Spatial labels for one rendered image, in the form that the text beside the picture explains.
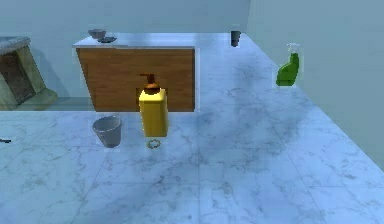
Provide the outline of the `yellow soap dispenser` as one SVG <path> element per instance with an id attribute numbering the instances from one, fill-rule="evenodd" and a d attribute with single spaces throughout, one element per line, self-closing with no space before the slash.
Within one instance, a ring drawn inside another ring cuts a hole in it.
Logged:
<path id="1" fill-rule="evenodd" d="M 168 108 L 166 90 L 155 81 L 154 74 L 145 74 L 147 83 L 139 95 L 139 109 L 146 137 L 166 137 Z"/>

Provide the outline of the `brown wooden cabinet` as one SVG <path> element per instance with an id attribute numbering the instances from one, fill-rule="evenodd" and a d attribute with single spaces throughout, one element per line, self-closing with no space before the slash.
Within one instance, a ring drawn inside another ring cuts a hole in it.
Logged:
<path id="1" fill-rule="evenodd" d="M 166 90 L 169 111 L 195 109 L 196 43 L 192 37 L 121 35 L 111 43 L 88 37 L 74 48 L 96 111 L 137 112 L 149 74 Z"/>

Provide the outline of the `green spray bottle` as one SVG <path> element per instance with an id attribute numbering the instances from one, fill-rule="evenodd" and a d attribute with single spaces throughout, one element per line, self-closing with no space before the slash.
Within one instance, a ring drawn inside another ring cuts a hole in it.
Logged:
<path id="1" fill-rule="evenodd" d="M 282 65 L 277 72 L 277 86 L 293 86 L 295 84 L 296 77 L 300 68 L 300 58 L 298 50 L 301 45 L 297 43 L 288 43 L 287 46 L 288 52 L 290 53 L 290 57 L 289 61 Z"/>

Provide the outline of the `grey bowl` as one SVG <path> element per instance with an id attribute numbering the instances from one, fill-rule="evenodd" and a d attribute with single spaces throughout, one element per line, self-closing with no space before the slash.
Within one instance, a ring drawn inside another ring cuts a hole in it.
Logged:
<path id="1" fill-rule="evenodd" d="M 91 29 L 88 31 L 88 34 L 93 38 L 93 39 L 102 39 L 106 35 L 106 31 L 104 29 Z"/>

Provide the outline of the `beige stone fireplace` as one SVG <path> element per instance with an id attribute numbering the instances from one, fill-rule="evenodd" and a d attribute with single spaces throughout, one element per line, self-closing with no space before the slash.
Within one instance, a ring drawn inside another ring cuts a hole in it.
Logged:
<path id="1" fill-rule="evenodd" d="M 22 36 L 0 36 L 0 111 L 42 111 L 58 95 L 46 87 Z"/>

